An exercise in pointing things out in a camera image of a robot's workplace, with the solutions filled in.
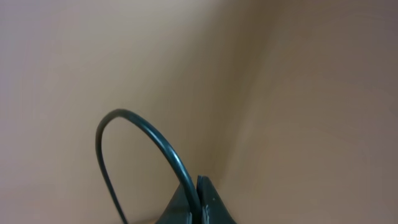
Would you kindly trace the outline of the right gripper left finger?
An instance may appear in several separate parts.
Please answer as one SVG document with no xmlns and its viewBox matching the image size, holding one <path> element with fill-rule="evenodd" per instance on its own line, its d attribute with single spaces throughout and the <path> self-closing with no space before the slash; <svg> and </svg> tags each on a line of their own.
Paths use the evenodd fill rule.
<svg viewBox="0 0 398 224">
<path fill-rule="evenodd" d="M 192 224 L 192 214 L 184 189 L 179 185 L 156 224 Z"/>
</svg>

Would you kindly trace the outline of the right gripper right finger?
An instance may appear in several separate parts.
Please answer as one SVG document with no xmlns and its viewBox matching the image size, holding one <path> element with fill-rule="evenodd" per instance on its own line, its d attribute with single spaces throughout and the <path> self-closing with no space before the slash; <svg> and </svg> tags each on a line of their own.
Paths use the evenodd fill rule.
<svg viewBox="0 0 398 224">
<path fill-rule="evenodd" d="M 197 194 L 202 209 L 201 224 L 236 224 L 209 177 L 198 176 Z"/>
</svg>

